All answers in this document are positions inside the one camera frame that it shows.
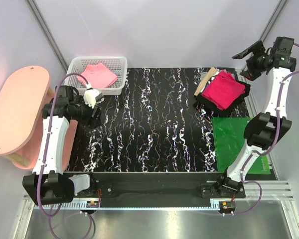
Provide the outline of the crimson red t-shirt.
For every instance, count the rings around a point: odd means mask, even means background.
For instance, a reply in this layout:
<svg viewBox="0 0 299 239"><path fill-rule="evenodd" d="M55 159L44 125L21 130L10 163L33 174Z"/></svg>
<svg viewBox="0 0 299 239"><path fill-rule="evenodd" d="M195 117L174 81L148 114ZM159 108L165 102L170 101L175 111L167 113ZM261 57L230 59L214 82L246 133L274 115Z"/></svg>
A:
<svg viewBox="0 0 299 239"><path fill-rule="evenodd" d="M214 103L219 110L226 110L243 93L245 85L224 70L220 71L202 92L202 96Z"/></svg>

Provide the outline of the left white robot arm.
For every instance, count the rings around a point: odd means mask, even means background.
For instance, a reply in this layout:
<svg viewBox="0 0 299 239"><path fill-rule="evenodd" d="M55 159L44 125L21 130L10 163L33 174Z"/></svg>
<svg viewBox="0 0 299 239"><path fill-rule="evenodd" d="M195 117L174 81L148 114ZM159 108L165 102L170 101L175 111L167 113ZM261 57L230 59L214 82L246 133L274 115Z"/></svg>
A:
<svg viewBox="0 0 299 239"><path fill-rule="evenodd" d="M43 136L38 160L32 174L24 176L22 185L37 206L69 203L82 192L93 197L98 185L90 175L67 177L63 174L63 150L70 122L80 123L91 131L101 125L101 108L97 101L102 92L88 88L80 95L71 86L60 86L54 98L42 110Z"/></svg>

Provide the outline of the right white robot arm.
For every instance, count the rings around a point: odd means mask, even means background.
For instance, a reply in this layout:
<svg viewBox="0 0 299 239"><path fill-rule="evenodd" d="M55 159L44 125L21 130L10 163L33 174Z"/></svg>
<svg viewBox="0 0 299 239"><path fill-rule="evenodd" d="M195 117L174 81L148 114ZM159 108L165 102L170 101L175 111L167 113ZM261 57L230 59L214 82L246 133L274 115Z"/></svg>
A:
<svg viewBox="0 0 299 239"><path fill-rule="evenodd" d="M273 150L292 126L287 119L286 101L297 64L296 58L291 56L294 44L293 38L277 37L267 50L259 40L233 56L242 59L252 53L246 61L247 69L241 75L254 81L266 73L268 86L264 108L246 125L243 148L216 185L215 191L221 197L230 198L242 192L245 177L255 161Z"/></svg>

